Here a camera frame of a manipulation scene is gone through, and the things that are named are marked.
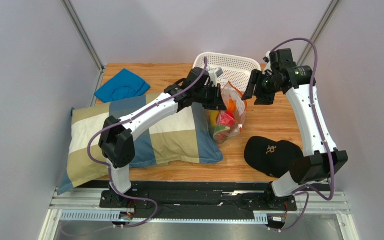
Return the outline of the clear orange zip bag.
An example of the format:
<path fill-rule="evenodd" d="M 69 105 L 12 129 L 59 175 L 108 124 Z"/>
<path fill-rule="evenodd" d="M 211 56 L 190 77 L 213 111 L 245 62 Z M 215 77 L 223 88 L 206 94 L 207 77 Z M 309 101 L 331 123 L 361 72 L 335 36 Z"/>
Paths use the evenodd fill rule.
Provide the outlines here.
<path fill-rule="evenodd" d="M 248 108 L 247 102 L 242 100 L 243 93 L 230 82 L 222 88 L 221 96 L 227 110 L 206 111 L 209 130 L 217 144 L 222 144 L 242 132 Z"/>

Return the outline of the fake red apple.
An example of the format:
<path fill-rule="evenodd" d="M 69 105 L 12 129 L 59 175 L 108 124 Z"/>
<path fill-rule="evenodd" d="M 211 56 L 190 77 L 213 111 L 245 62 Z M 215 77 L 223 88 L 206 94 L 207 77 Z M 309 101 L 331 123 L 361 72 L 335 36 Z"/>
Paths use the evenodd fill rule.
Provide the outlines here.
<path fill-rule="evenodd" d="M 235 124 L 235 116 L 229 111 L 220 111 L 217 118 L 217 125 L 231 128 Z"/>

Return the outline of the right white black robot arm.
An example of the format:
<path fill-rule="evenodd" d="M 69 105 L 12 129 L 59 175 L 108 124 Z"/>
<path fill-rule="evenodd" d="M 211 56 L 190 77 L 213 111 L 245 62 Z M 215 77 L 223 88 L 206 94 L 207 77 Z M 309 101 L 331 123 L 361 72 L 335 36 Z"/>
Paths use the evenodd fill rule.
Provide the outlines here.
<path fill-rule="evenodd" d="M 256 97 L 255 105 L 271 105 L 275 94 L 282 92 L 293 109 L 303 143 L 303 157 L 293 160 L 288 172 L 270 183 L 269 196 L 289 197 L 323 180 L 328 180 L 333 191 L 335 174 L 348 161 L 348 154 L 337 148 L 325 124 L 316 68 L 298 66 L 289 48 L 269 51 L 264 60 L 264 70 L 251 72 L 242 100 Z"/>

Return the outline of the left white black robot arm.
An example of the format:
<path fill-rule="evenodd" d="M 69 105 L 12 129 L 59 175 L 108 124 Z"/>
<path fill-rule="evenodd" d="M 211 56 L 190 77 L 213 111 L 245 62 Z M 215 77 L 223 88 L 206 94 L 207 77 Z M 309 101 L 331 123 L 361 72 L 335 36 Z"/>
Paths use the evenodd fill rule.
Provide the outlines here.
<path fill-rule="evenodd" d="M 193 103 L 201 104 L 206 110 L 227 110 L 218 83 L 222 74 L 220 67 L 195 67 L 151 103 L 129 115 L 105 120 L 98 146 L 108 166 L 109 185 L 116 194 L 124 194 L 131 188 L 130 163 L 136 155 L 135 140 L 150 127 Z"/>

